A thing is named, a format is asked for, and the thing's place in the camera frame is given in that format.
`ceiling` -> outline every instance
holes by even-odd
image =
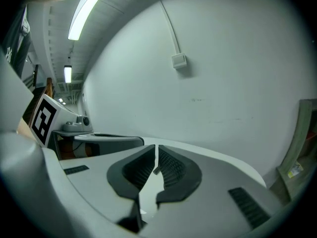
[[[80,39],[69,40],[68,32],[80,0],[63,0],[28,6],[33,46],[30,52],[53,79],[55,98],[75,104],[83,85],[84,72],[107,29],[139,0],[99,0],[90,13]],[[72,65],[72,83],[64,80],[64,65]]]

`ceiling light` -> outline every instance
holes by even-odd
[[[68,38],[78,41],[86,20],[98,0],[80,0],[71,21]]]
[[[71,66],[64,66],[65,83],[71,83]]]

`gray plastic panel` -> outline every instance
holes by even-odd
[[[74,176],[75,174],[68,176],[65,174],[56,154],[54,154],[52,150],[43,148],[43,152],[51,183],[57,197],[69,215],[71,225],[74,227],[74,236],[76,238],[136,237],[133,233],[105,218],[98,209],[95,209],[80,193],[78,193],[77,189],[68,179],[68,177]]]
[[[75,137],[78,135],[90,134],[92,131],[69,132],[69,131],[63,131],[63,130],[53,130],[53,132],[65,137]]]
[[[134,200],[120,197],[108,183],[106,174],[115,162],[127,158],[148,146],[141,146],[119,153],[95,156],[90,158],[63,160],[63,169],[81,165],[89,169],[84,172],[68,175],[67,177],[82,197],[107,219],[117,223],[130,216]]]
[[[107,171],[107,180],[119,196],[138,201],[139,192],[154,166],[155,145],[150,145],[112,164]]]
[[[244,188],[270,216],[281,209],[269,190],[235,166],[186,150],[166,148],[194,161],[202,171],[202,182],[184,201],[161,203],[140,236],[231,238],[246,234],[252,227],[228,192],[237,187]]]

